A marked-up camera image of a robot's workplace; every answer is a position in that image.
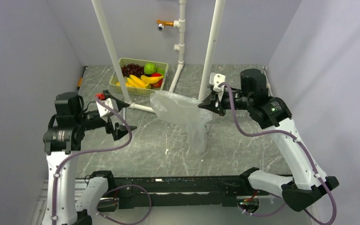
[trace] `green plastic basket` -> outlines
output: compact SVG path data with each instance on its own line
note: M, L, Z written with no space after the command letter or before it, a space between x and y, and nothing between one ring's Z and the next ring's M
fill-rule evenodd
M129 58L120 58L119 59L120 67L130 64L130 63L134 63L134 64L137 64L140 66L145 66L145 64L147 64L147 63L153 63L157 67L157 73L160 73L160 74L164 75L165 77L164 77L164 80L162 81L162 85L160 88L152 87L151 89L145 89L145 88L126 87L127 91L129 92L129 95L149 97L151 94L155 93L156 90L162 90L164 88L165 80L167 77L167 70L169 67L169 65L167 63L153 62L153 61L147 61L147 60L136 60L136 59L129 59ZM122 93L120 86L116 85L117 82L118 82L118 78L117 78L116 74L113 74L110 79L110 85L112 85L114 87L114 91L116 93Z

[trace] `wall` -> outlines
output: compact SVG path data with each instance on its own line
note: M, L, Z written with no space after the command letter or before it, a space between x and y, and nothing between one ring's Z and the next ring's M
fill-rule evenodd
M0 225L30 224L47 165L42 137L57 94L82 74L44 0L0 0Z
M213 63L268 65L301 0L226 1ZM48 0L83 65L111 64L91 0ZM102 0L118 57L177 64L179 33L157 31L178 20L178 0ZM185 63L203 64L214 0L186 4Z
M268 72L315 159L339 179L334 224L360 224L360 0L302 1ZM327 197L318 205L328 221Z

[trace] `plastic bag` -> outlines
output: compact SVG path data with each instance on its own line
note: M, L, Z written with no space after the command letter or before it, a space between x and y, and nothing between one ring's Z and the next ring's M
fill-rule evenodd
M159 119L175 124L187 132L187 142L192 150L197 153L206 150L206 123L212 120L212 112L198 108L200 101L164 90L155 91L150 100Z

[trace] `gray marble countertop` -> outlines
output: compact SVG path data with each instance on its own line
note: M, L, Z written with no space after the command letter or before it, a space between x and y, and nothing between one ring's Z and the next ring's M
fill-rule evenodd
M212 72L226 75L227 81L240 88L239 74L248 65L213 65ZM185 65L180 74L175 93L197 98L201 83L203 65ZM170 65L164 90L168 90L176 71ZM109 90L113 75L112 66L87 67L79 94L85 103L94 101L95 94ZM150 106L148 97L131 96L132 101ZM95 110L96 104L89 109ZM258 132L260 127L252 121L246 111L237 112L241 127L246 132ZM289 167L271 138L261 136L248 138L236 129L230 113L224 117L213 115L208 133L207 149L197 154L187 144L187 134L178 126L160 121L154 113L127 110L127 122L137 126L132 142L124 149L81 155L78 160L77 177L84 177L95 170L111 170L116 177L158 177L158 176L207 176L239 175L250 167L275 174L290 174ZM127 141L125 136L114 142L103 128L87 131L82 150L119 146Z

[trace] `orange wire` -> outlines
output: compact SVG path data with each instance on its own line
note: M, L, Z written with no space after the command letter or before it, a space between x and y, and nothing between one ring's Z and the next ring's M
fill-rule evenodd
M252 197L247 198L247 199L245 199L245 200L243 200L243 201L244 201L244 202L249 202L249 201L251 201L254 197L256 197L256 195L257 195L257 190L253 193Z

